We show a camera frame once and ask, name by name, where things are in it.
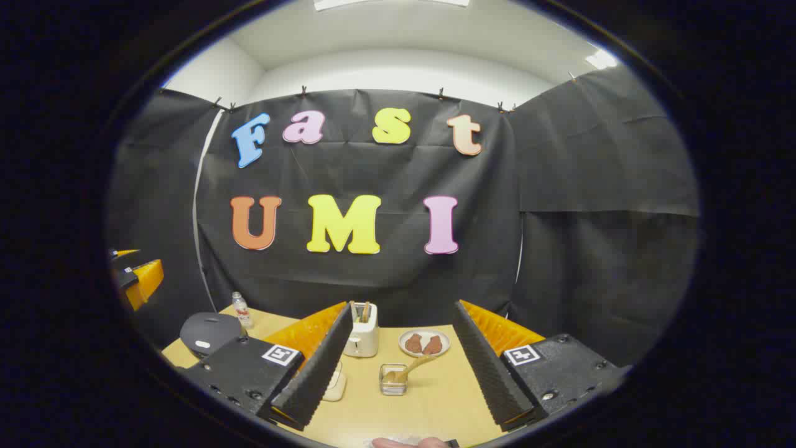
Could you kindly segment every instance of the wooden table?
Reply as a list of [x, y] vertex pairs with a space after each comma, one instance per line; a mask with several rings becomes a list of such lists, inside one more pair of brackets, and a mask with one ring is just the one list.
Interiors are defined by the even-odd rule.
[[[234, 315], [231, 305], [221, 312]], [[257, 339], [264, 339], [296, 321], [251, 308], [249, 312], [254, 328], [249, 329], [248, 334]], [[376, 356], [341, 356], [342, 371], [348, 383], [340, 401], [321, 401], [304, 431], [280, 426], [341, 448], [364, 448], [377, 437], [400, 441], [455, 438], [460, 446], [468, 447], [503, 435], [492, 420], [453, 327], [429, 328], [445, 333], [451, 347], [438, 360], [410, 374], [406, 395], [384, 396], [379, 392], [379, 366], [412, 363], [414, 358], [398, 347], [398, 338], [410, 328], [380, 328]], [[175, 340], [162, 353], [175, 366], [190, 367], [197, 362], [181, 340]]]

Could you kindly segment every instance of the ceiling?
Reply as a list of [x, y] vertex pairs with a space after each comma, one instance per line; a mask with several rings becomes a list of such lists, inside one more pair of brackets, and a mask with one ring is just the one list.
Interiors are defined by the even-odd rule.
[[379, 0], [318, 12], [294, 0], [231, 35], [264, 69], [358, 49], [425, 49], [496, 61], [552, 84], [595, 68], [577, 34], [510, 0], [466, 8], [422, 0]]

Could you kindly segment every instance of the blue letter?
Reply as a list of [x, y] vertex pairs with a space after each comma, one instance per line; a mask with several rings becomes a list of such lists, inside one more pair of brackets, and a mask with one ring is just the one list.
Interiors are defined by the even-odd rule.
[[263, 150], [255, 146], [255, 143], [263, 144], [265, 141], [263, 125], [268, 124], [269, 121], [271, 121], [271, 117], [267, 113], [261, 113], [254, 120], [237, 128], [232, 133], [232, 138], [238, 143], [240, 152], [238, 168], [243, 168], [254, 162], [263, 154]]

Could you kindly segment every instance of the hand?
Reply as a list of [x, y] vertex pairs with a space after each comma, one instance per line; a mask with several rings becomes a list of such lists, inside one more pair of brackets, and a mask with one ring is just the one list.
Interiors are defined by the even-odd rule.
[[450, 448], [447, 443], [436, 437], [424, 438], [417, 446], [407, 445], [406, 443], [395, 442], [388, 438], [373, 439], [373, 448]]

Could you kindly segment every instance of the plate of food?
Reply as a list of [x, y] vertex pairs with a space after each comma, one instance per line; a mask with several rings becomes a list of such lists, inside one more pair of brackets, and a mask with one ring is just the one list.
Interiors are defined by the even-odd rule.
[[414, 357], [440, 356], [447, 352], [451, 341], [443, 332], [430, 328], [415, 328], [400, 336], [398, 346], [404, 353]]

